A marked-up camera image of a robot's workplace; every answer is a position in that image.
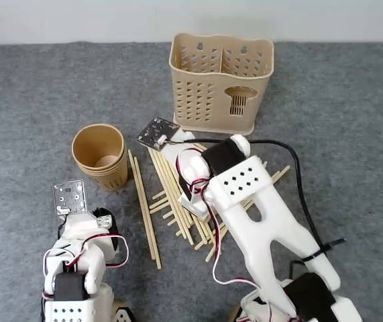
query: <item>black cable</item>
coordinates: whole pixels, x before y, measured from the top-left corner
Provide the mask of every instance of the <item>black cable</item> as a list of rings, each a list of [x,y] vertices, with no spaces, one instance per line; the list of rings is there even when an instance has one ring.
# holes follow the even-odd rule
[[[45,305],[46,300],[42,297],[41,298],[41,322],[45,322],[45,313],[44,313],[44,305]]]
[[[222,140],[218,139],[192,139],[192,140],[185,140],[183,142],[168,142],[170,144],[179,144],[179,143],[219,143],[222,142]],[[290,153],[292,158],[294,159],[294,165],[296,170],[296,181],[297,181],[297,191],[298,191],[298,197],[300,199],[301,207],[303,208],[303,212],[305,213],[305,217],[307,222],[309,223],[309,227],[311,228],[311,232],[313,237],[315,238],[318,246],[320,248],[323,248],[323,242],[321,238],[319,237],[317,228],[315,227],[315,223],[313,222],[312,216],[309,213],[309,208],[307,207],[305,194],[303,193],[303,184],[302,184],[302,178],[301,178],[301,169],[300,169],[300,160],[298,159],[298,155],[295,152],[295,150],[292,148],[292,146],[289,146],[288,144],[276,140],[250,140],[250,144],[274,144],[276,146],[280,146],[282,148],[287,149]]]
[[[68,215],[64,215],[64,221],[57,228],[57,239],[62,237],[62,228],[66,225],[66,220],[68,219]]]

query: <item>beige utensil holder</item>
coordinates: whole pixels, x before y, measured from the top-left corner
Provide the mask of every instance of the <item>beige utensil holder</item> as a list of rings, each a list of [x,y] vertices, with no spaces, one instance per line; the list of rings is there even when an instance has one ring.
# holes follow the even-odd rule
[[[78,167],[103,189],[116,191],[127,182],[127,154],[121,132],[108,124],[91,124],[73,139]]]
[[[174,122],[248,135],[274,70],[271,40],[178,34],[169,57]]]

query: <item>gray carpet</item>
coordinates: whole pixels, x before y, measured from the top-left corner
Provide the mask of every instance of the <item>gray carpet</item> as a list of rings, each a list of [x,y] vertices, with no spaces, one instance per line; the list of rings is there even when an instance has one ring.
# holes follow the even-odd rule
[[[107,122],[139,158],[146,190],[161,190],[134,138],[155,115],[172,118],[169,44],[62,44],[0,47],[0,321],[37,321],[42,254],[56,239],[51,186],[82,177],[70,155],[74,134]],[[324,240],[346,237],[329,257],[365,321],[383,322],[383,44],[276,44],[276,70],[252,138],[292,144]],[[255,146],[270,171],[287,152]],[[115,213],[129,241],[129,264],[106,281],[138,321],[225,321],[246,285],[220,286],[204,259],[154,216],[163,269],[150,259],[133,181],[106,193],[88,178],[89,207]],[[305,224],[294,176],[278,190]],[[231,236],[219,277],[246,275]],[[279,278],[291,253],[272,246]]]

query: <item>perforated white bracket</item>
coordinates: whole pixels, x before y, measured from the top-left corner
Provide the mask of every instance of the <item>perforated white bracket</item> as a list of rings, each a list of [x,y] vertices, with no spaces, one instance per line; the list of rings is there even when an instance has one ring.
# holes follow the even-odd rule
[[[260,158],[252,156],[212,178],[208,187],[211,191],[209,198],[222,201],[219,204],[228,209],[270,184],[272,179]]]
[[[47,301],[47,322],[111,322],[113,293],[102,283],[97,294],[85,301]]]

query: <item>stacked paper cups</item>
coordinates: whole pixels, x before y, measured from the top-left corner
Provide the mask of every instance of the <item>stacked paper cups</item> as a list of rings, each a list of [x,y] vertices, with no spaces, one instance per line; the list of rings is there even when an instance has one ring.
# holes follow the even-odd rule
[[[91,124],[73,139],[72,155],[78,167],[108,191],[127,182],[127,154],[121,132],[112,125]]]

